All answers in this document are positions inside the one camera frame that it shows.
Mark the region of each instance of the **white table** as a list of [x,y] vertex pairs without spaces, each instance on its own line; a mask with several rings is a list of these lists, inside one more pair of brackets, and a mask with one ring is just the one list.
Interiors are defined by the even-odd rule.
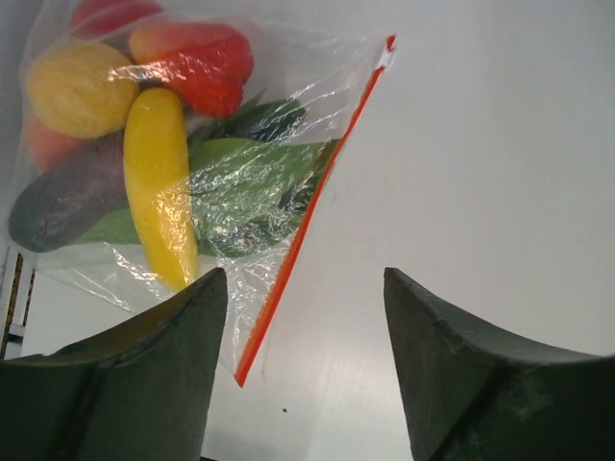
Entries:
[[[409,459],[385,266],[532,339],[615,352],[612,2],[371,3],[361,13],[400,35],[395,66],[334,170],[245,390],[218,373],[215,459]],[[23,352],[124,319],[37,277]]]

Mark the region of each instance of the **clear plastic bag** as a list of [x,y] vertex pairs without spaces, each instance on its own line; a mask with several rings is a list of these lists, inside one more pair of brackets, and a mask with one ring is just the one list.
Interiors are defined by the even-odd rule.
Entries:
[[40,272],[135,313],[224,267],[221,360],[243,384],[393,38],[241,3],[46,0],[8,232]]

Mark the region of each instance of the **peach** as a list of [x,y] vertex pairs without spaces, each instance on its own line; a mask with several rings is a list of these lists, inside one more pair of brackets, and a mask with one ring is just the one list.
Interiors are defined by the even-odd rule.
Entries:
[[32,160],[42,173],[53,169],[86,144],[84,139],[55,132],[29,110],[25,115],[23,140]]

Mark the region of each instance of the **red zipper seal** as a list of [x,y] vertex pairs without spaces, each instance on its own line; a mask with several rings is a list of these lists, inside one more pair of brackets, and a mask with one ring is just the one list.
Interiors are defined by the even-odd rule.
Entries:
[[333,154],[329,165],[327,165],[327,169],[325,170],[322,179],[316,187],[314,198],[309,203],[309,206],[307,207],[306,211],[306,216],[304,217],[301,226],[299,227],[299,230],[297,230],[297,236],[292,241],[290,250],[284,257],[284,261],[282,263],[282,267],[280,268],[280,272],[278,273],[276,281],[274,282],[271,292],[267,296],[267,300],[265,301],[265,304],[257,317],[257,322],[255,323],[255,326],[250,333],[250,338],[248,338],[248,342],[243,350],[241,358],[239,359],[239,365],[237,366],[237,369],[234,374],[234,378],[237,381],[237,384],[239,384],[239,387],[243,387],[245,385],[246,379],[248,378],[248,374],[250,373],[250,369],[252,368],[252,365],[257,358],[258,350],[262,345],[262,341],[265,338],[265,334],[267,333],[267,330],[271,325],[271,321],[273,320],[276,310],[278,309],[278,304],[280,303],[280,299],[282,298],[283,291],[288,284],[290,274],[292,273],[292,270],[295,266],[295,262],[297,261],[297,257],[299,256],[299,252],[301,251],[301,247],[304,243],[304,240],[306,239],[309,222],[311,221],[311,217],[314,214],[314,210],[316,209],[316,205],[318,203],[318,199],[320,198],[320,194],[322,193],[323,187],[327,182],[327,178],[331,174],[333,165],[335,164],[339,153],[344,148],[346,141],[348,141],[348,138],[355,129],[358,119],[360,118],[361,114],[363,113],[363,110],[365,109],[367,100],[369,99],[372,92],[374,91],[374,88],[376,87],[376,83],[386,70],[387,65],[390,65],[390,57],[395,51],[395,39],[396,36],[390,36],[386,40],[386,56],[388,57],[388,59],[386,61],[381,60],[380,66],[372,73],[372,77],[370,78],[369,82],[367,83],[367,86],[365,87],[365,90],[363,91],[358,107],[355,110],[355,113],[353,113],[350,126],[348,127],[346,133],[344,133],[344,136],[342,137],[339,145],[337,146],[337,149],[335,150],[335,153]]

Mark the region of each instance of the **yellow banana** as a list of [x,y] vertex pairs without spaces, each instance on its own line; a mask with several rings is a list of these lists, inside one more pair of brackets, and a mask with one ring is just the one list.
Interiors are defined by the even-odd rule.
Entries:
[[136,98],[124,137],[124,181],[152,271],[170,290],[184,289],[197,277],[198,247],[184,115],[172,91],[152,88]]

